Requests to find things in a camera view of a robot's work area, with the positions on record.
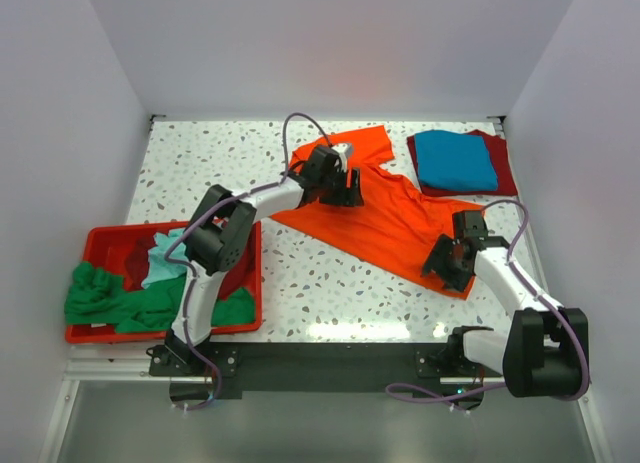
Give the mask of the orange t shirt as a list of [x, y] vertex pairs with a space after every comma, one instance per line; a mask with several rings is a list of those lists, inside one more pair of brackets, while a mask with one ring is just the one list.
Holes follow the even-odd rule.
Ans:
[[367, 263], [435, 292], [465, 299], [471, 288], [445, 287], [422, 267], [440, 235], [453, 235], [452, 215], [480, 207], [453, 199], [428, 197], [404, 175], [382, 167], [394, 159], [392, 143], [382, 126], [356, 129], [329, 137], [333, 144], [354, 148], [349, 165], [360, 170], [361, 207], [335, 207], [314, 202], [272, 216], [293, 228]]

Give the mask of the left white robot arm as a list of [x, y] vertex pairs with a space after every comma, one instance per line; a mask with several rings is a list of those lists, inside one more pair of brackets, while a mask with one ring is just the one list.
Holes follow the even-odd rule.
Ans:
[[316, 201], [338, 207], [364, 204], [360, 171], [348, 166], [353, 153], [350, 143], [319, 145], [278, 182], [244, 192], [221, 185], [207, 190], [180, 238], [185, 258], [173, 258], [172, 250], [165, 254], [166, 261], [188, 269], [178, 315], [164, 341], [173, 367], [198, 375], [213, 366], [206, 352], [214, 307], [256, 223]]

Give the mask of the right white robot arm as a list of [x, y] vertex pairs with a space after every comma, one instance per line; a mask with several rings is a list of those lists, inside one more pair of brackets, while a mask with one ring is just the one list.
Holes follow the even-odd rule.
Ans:
[[479, 210], [457, 212], [452, 235], [441, 235], [422, 272], [462, 292], [473, 279], [496, 296], [511, 320], [507, 335], [485, 326], [461, 326], [431, 363], [457, 370], [482, 365], [503, 376], [519, 398], [578, 399], [590, 383], [589, 322], [578, 308], [551, 297], [524, 270], [514, 244], [491, 234]]

